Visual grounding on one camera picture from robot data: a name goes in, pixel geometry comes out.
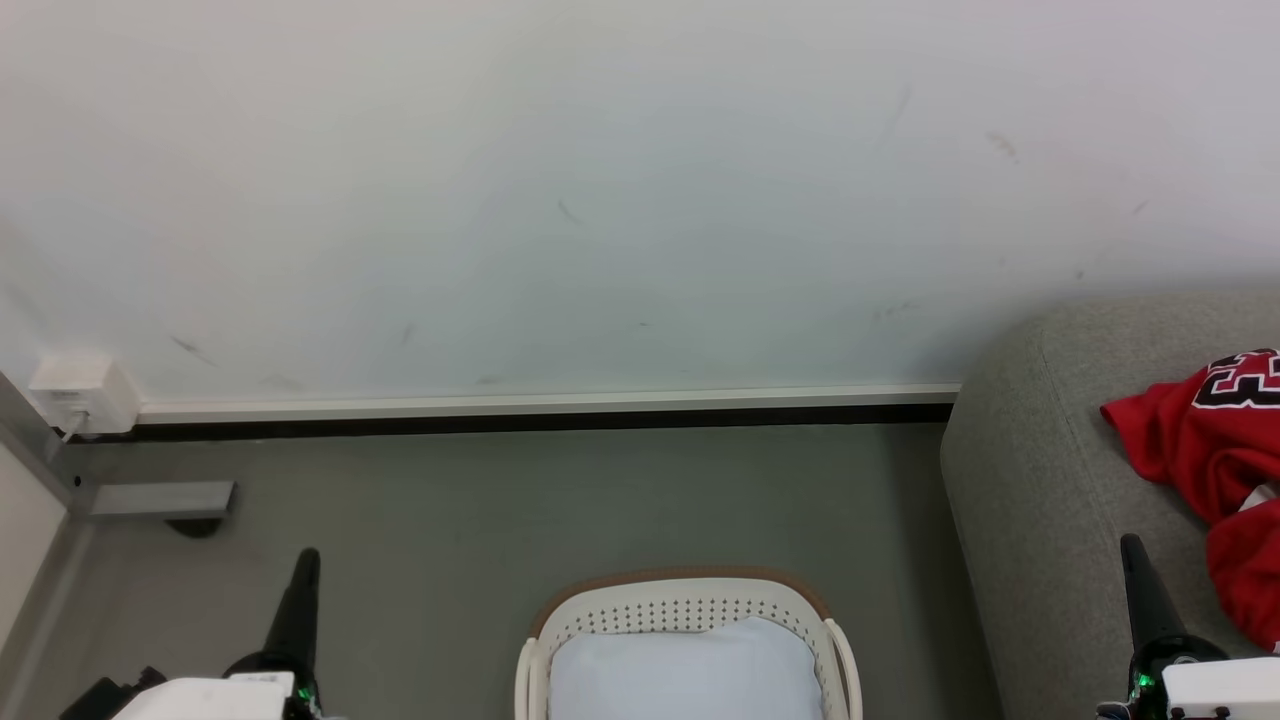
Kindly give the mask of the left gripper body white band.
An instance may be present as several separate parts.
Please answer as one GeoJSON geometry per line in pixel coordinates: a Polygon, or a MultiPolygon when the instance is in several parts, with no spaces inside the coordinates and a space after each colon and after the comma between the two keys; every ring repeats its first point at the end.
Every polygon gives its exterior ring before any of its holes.
{"type": "Polygon", "coordinates": [[[115,719],[321,719],[314,670],[278,651],[250,653],[220,678],[163,682],[129,700],[115,719]]]}

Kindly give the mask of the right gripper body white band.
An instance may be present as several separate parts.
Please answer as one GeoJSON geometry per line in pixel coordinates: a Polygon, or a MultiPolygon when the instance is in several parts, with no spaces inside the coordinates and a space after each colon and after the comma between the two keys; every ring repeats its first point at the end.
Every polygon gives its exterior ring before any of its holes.
{"type": "Polygon", "coordinates": [[[1229,659],[1193,635],[1143,644],[1129,667],[1128,697],[1097,719],[1277,719],[1279,659],[1229,659]]]}

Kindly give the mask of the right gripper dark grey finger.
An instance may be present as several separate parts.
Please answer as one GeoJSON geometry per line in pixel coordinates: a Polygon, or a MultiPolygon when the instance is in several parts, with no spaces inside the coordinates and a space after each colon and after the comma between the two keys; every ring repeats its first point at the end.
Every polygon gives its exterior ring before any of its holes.
{"type": "Polygon", "coordinates": [[[1189,650],[1185,625],[1140,537],[1123,536],[1120,555],[1133,650],[1189,650]]]}

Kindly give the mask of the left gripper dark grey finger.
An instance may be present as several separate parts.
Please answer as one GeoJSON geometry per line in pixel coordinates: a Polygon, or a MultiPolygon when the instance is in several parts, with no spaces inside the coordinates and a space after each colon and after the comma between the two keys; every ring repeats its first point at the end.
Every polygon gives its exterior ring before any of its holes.
{"type": "Polygon", "coordinates": [[[296,560],[262,647],[264,653],[284,659],[306,673],[314,673],[317,655],[320,580],[320,553],[306,548],[296,560]]]}

